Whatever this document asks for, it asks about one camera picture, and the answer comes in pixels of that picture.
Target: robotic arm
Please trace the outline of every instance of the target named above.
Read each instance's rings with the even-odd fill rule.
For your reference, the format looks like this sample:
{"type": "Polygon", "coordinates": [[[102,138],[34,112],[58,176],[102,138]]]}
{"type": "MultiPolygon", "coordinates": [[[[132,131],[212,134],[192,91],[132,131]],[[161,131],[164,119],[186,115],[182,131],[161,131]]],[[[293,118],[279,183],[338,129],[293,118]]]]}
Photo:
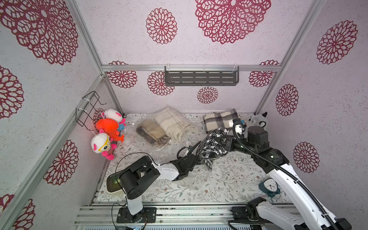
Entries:
{"type": "MultiPolygon", "coordinates": [[[[350,223],[345,218],[336,218],[313,193],[305,186],[295,173],[288,159],[277,149],[269,146],[268,133],[260,126],[248,128],[247,139],[239,137],[236,126],[244,125],[234,119],[233,133],[235,136],[217,137],[226,139],[227,151],[239,151],[251,155],[254,162],[268,173],[286,192],[301,215],[293,215],[283,211],[265,199],[258,197],[248,202],[245,207],[233,207],[233,223],[257,223],[270,221],[284,230],[351,230],[350,223]]],[[[183,158],[170,161],[168,164],[157,165],[150,157],[144,156],[126,169],[111,174],[106,180],[109,192],[119,190],[122,184],[127,196],[128,212],[125,217],[131,222],[137,222],[143,215],[142,193],[157,179],[172,181],[181,180],[199,162],[190,148],[183,158]],[[121,181],[113,183],[116,178],[121,181]]]]}
{"type": "Polygon", "coordinates": [[[199,160],[191,152],[199,143],[195,146],[189,146],[184,157],[172,160],[169,163],[157,165],[149,156],[144,156],[126,169],[107,177],[106,189],[109,192],[120,190],[118,183],[122,184],[128,206],[125,217],[127,221],[135,223],[141,219],[144,212],[142,194],[155,180],[177,181],[185,178],[189,171],[193,171],[199,160]]]}

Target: folded scarf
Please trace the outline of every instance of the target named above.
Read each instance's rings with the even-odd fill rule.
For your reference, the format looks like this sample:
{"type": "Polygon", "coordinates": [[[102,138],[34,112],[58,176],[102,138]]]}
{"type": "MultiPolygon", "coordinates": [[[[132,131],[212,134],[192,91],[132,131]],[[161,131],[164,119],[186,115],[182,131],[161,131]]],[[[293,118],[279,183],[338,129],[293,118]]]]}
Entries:
{"type": "Polygon", "coordinates": [[[165,144],[170,140],[164,130],[150,119],[145,119],[138,125],[137,133],[151,144],[165,144]]]}
{"type": "Polygon", "coordinates": [[[195,125],[187,122],[178,111],[171,108],[165,108],[158,112],[154,120],[174,141],[180,142],[184,134],[198,131],[195,125]]]}
{"type": "Polygon", "coordinates": [[[204,116],[205,131],[210,133],[217,128],[231,128],[229,121],[234,118],[238,118],[238,114],[235,109],[232,109],[224,113],[211,113],[204,116]]]}
{"type": "MultiPolygon", "coordinates": [[[[198,147],[195,155],[198,157],[201,164],[204,163],[207,166],[208,170],[212,170],[214,160],[227,154],[227,151],[215,140],[215,138],[225,136],[228,132],[229,131],[225,128],[213,130],[198,147]]],[[[225,145],[226,139],[221,139],[219,141],[225,145]]]]}

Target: zip tie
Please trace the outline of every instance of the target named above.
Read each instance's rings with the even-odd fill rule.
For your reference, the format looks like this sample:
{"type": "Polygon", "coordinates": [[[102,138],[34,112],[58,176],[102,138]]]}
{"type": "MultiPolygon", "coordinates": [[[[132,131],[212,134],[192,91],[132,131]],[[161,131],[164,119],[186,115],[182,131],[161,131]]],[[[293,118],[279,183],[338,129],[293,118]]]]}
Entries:
{"type": "Polygon", "coordinates": [[[86,112],[86,113],[87,113],[87,111],[86,111],[85,109],[82,109],[82,108],[77,108],[77,109],[81,109],[81,110],[83,110],[84,112],[86,112]]]}

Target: clock face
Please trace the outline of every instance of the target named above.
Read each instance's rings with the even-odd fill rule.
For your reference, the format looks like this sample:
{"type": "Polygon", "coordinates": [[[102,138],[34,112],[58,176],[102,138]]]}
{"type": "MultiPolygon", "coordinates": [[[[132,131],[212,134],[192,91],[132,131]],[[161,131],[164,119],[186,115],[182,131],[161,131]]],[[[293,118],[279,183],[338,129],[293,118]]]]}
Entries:
{"type": "Polygon", "coordinates": [[[271,178],[266,180],[265,182],[263,182],[263,185],[271,192],[277,192],[277,183],[274,179],[271,178]]]}

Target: clear plastic wrap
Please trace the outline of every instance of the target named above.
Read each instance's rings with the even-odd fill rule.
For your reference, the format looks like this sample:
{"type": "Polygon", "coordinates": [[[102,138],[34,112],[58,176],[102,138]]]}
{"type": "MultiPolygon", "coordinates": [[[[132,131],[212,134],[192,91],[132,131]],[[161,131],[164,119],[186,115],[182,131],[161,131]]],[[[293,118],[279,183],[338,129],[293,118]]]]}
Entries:
{"type": "MultiPolygon", "coordinates": [[[[149,153],[157,164],[176,160],[178,151],[182,147],[194,146],[197,142],[202,141],[197,134],[203,131],[200,131],[193,122],[171,107],[150,114],[134,127],[135,143],[144,146],[145,152],[149,153]]],[[[183,157],[186,151],[186,148],[183,149],[179,156],[183,157]]],[[[197,165],[188,177],[174,183],[197,190],[209,176],[210,171],[205,166],[197,165]]]]}

